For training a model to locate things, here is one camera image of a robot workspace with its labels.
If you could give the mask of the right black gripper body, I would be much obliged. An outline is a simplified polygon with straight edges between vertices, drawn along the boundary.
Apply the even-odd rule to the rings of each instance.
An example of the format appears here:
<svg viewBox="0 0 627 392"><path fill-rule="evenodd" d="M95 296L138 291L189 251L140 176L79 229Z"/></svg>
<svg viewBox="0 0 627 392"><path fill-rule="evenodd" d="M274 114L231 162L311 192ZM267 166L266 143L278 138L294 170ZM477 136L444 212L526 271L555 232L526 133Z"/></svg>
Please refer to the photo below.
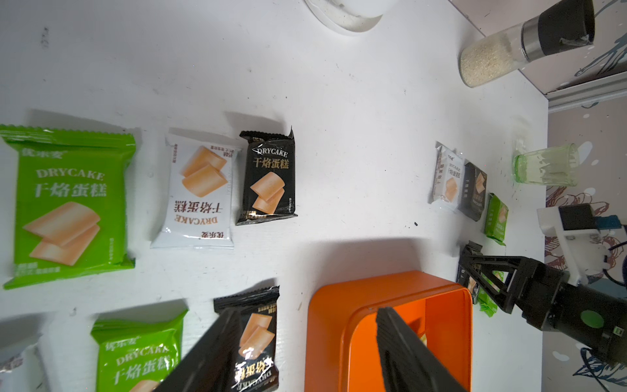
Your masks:
<svg viewBox="0 0 627 392"><path fill-rule="evenodd" d="M626 300L568 283L568 274L524 259L530 271L519 297L528 324L579 341L606 364L626 364Z"/></svg>

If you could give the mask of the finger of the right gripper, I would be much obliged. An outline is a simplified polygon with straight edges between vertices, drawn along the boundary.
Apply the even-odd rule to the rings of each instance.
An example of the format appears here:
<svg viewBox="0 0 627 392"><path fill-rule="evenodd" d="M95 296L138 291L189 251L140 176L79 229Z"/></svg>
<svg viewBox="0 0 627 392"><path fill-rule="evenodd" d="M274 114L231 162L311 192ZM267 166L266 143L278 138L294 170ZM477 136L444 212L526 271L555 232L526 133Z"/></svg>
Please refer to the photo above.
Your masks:
<svg viewBox="0 0 627 392"><path fill-rule="evenodd" d="M460 267L501 310L511 314L539 262L523 256L486 256L481 251L481 247L463 247Z"/></svg>

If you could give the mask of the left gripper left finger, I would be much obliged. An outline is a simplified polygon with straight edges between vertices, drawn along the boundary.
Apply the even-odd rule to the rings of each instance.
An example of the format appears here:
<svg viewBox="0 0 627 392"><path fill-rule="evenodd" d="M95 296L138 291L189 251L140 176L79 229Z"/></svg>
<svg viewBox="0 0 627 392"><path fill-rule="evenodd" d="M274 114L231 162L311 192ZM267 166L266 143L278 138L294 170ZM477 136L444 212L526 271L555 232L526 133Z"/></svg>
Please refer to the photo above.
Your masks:
<svg viewBox="0 0 627 392"><path fill-rule="evenodd" d="M234 367L242 332L240 320L238 310L223 311L155 391L230 391L234 383Z"/></svg>

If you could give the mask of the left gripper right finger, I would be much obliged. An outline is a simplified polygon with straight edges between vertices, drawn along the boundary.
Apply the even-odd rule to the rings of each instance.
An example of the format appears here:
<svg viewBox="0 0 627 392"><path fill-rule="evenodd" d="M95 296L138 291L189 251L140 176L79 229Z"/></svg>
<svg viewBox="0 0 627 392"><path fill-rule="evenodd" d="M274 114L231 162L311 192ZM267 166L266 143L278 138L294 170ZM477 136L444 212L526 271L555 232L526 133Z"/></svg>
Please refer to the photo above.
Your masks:
<svg viewBox="0 0 627 392"><path fill-rule="evenodd" d="M465 389L393 308L380 308L376 323L382 377L387 391Z"/></svg>

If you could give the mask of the green cookie packet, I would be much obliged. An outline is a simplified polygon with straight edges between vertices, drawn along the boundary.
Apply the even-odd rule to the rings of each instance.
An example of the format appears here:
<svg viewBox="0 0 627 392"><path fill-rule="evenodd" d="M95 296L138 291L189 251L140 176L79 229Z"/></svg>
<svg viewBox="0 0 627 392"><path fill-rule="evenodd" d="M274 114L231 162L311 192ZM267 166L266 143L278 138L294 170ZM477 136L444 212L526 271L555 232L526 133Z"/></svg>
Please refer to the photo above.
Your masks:
<svg viewBox="0 0 627 392"><path fill-rule="evenodd" d="M494 271L493 274L501 282L505 281L507 275L502 271ZM488 292L482 287L480 287L480 289L478 290L477 300L480 305L481 312L485 313L487 317L491 318L498 312L498 305L488 295Z"/></svg>
<svg viewBox="0 0 627 392"><path fill-rule="evenodd" d="M125 179L134 135L3 125L1 137L18 153L6 290L134 269Z"/></svg>
<svg viewBox="0 0 627 392"><path fill-rule="evenodd" d="M485 235L501 246L505 246L508 207L494 193L489 194L488 215L485 223Z"/></svg>
<svg viewBox="0 0 627 392"><path fill-rule="evenodd" d="M155 390L181 362L186 315L161 323L96 320L91 330L99 346L96 390Z"/></svg>

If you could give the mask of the black cookie packet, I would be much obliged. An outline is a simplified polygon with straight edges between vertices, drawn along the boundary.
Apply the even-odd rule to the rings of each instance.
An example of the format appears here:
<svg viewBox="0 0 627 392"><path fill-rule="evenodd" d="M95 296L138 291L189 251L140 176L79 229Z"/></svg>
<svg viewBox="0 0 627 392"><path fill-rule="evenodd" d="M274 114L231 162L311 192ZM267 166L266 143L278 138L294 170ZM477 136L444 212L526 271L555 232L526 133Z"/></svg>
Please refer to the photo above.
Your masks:
<svg viewBox="0 0 627 392"><path fill-rule="evenodd" d="M470 161L466 161L458 209L473 221L479 221L483 215L487 198L487 183L487 173Z"/></svg>
<svg viewBox="0 0 627 392"><path fill-rule="evenodd" d="M233 391L279 388L279 369L275 362L279 296L279 287L272 286L214 300L218 314L229 309L240 313L241 336L235 354Z"/></svg>
<svg viewBox="0 0 627 392"><path fill-rule="evenodd" d="M296 217L296 141L287 135L242 131L248 142L242 208L237 225Z"/></svg>
<svg viewBox="0 0 627 392"><path fill-rule="evenodd" d="M461 260L466 256L480 255L482 249L483 249L482 245L475 243L473 241L469 241L467 245L463 246L460 252L460 259L458 262L457 283L469 290L472 303L474 305L478 303L478 294L479 294L480 286L478 285L476 280L471 276L471 274L462 266Z"/></svg>

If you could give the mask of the orange storage box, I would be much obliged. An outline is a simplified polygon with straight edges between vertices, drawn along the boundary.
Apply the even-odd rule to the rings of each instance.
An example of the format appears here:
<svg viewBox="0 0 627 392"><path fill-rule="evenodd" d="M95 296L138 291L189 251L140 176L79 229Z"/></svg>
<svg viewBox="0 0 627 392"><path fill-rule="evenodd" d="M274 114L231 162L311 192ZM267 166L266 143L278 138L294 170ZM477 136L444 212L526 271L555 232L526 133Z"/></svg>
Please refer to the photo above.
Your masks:
<svg viewBox="0 0 627 392"><path fill-rule="evenodd" d="M321 287L309 305L307 391L382 391L377 310L393 308L467 390L471 388L470 292L420 271Z"/></svg>

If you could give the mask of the white drycake cookie packet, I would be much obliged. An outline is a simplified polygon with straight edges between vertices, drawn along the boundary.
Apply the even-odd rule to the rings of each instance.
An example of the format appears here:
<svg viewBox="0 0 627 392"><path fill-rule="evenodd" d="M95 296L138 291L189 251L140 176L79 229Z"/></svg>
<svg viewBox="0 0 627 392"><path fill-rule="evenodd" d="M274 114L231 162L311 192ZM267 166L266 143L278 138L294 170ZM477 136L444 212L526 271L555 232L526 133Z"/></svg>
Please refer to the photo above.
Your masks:
<svg viewBox="0 0 627 392"><path fill-rule="evenodd" d="M438 207L456 210L460 203L464 160L454 150L437 143L437 160L430 202Z"/></svg>

